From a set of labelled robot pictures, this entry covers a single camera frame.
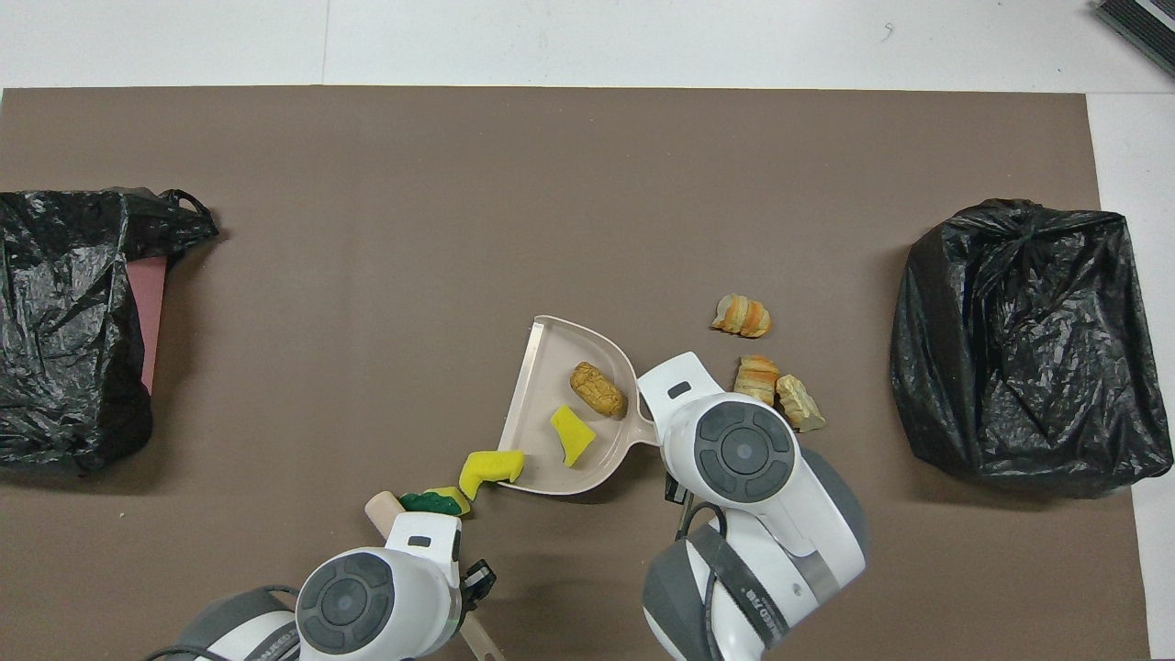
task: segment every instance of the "yellow foam piece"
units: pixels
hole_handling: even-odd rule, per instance
[[[499,483],[509,480],[513,483],[522,475],[522,467],[526,463],[526,456],[521,451],[481,451],[470,453],[465,458],[465,466],[461,468],[461,478],[457,485],[469,500],[477,498],[477,487],[482,483]]]
[[[551,426],[559,433],[559,443],[563,444],[563,465],[571,467],[579,456],[588,450],[588,446],[596,440],[596,432],[586,423],[571,411],[568,405],[563,405],[555,411],[551,417]]]
[[[458,514],[457,517],[464,517],[465,514],[469,514],[469,500],[465,498],[465,494],[461,493],[461,490],[458,490],[457,487],[437,487],[435,490],[424,490],[424,493],[438,494],[446,498],[451,498],[457,504],[457,507],[461,508],[461,514]]]

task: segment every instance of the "brown mat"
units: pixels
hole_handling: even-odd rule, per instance
[[[134,659],[210,600],[378,544],[362,506],[497,445],[530,319],[638,372],[773,357],[861,499],[866,574],[770,659],[1147,655],[1129,494],[1036,504],[911,458],[889,397],[907,247],[988,196],[1097,207],[1070,95],[512,88],[8,90],[0,188],[182,187],[224,240],[168,279],[157,429],[0,485],[0,657]],[[731,291],[778,319],[710,330]],[[667,659],[640,613],[678,510],[639,448],[583,498],[488,487],[464,564],[513,660]],[[435,659],[469,659],[454,642]]]

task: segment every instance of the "white floor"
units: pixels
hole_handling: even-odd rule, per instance
[[[1160,380],[1175,393],[1175,282],[1163,277],[1175,251],[1175,79],[1101,25],[1086,0],[0,0],[0,89],[1087,93],[1102,205],[1130,220]],[[1152,655],[1175,657],[1175,473],[1134,494]]]

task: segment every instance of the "dustpan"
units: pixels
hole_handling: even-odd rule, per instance
[[[603,417],[571,390],[571,372],[580,362],[600,370],[627,399],[622,419]],[[596,432],[596,440],[575,466],[563,464],[563,446],[551,416],[568,405]],[[657,445],[652,421],[640,414],[637,373],[620,348],[595,330],[549,315],[535,317],[523,355],[499,451],[522,451],[526,465],[504,487],[544,495],[571,495],[599,486],[620,466],[629,448]]]

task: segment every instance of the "black trash bag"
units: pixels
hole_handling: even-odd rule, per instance
[[[1027,200],[964,209],[909,250],[889,353],[914,456],[1097,498],[1171,466],[1126,218]]]
[[[182,190],[0,193],[0,466],[86,474],[137,451],[152,414],[127,262],[215,236],[208,209]]]

